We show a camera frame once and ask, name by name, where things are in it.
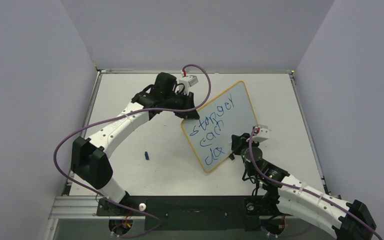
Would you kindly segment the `yellow framed whiteboard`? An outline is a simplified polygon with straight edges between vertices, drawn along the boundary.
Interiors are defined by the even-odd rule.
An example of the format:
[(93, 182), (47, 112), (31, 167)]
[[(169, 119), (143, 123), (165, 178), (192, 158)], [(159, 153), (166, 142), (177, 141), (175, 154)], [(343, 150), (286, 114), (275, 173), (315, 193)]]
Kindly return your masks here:
[(181, 129), (206, 173), (232, 153), (232, 135), (258, 124), (246, 84), (238, 81), (198, 109), (199, 119), (183, 120)]

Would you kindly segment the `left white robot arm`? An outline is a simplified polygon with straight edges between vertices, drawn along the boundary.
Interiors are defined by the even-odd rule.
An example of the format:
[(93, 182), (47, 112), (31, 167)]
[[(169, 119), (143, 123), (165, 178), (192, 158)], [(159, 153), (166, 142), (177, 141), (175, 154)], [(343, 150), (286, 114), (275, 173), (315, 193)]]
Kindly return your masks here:
[(116, 215), (129, 209), (129, 194), (113, 178), (109, 158), (115, 149), (138, 127), (150, 121), (163, 109), (173, 109), (181, 119), (197, 120), (194, 94), (190, 87), (198, 83), (194, 75), (176, 78), (161, 72), (155, 82), (137, 93), (126, 108), (98, 132), (87, 138), (77, 137), (72, 144), (71, 170), (104, 197)]

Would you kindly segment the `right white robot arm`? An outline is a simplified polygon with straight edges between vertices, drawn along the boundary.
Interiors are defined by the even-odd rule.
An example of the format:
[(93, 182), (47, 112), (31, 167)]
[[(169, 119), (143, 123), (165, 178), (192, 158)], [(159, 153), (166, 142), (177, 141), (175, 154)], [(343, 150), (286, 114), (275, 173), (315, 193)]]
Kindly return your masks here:
[(231, 150), (244, 165), (243, 181), (255, 189), (247, 207), (275, 217), (288, 215), (318, 227), (336, 240), (370, 240), (377, 225), (368, 207), (359, 200), (349, 202), (325, 194), (263, 158), (258, 133), (232, 135)]

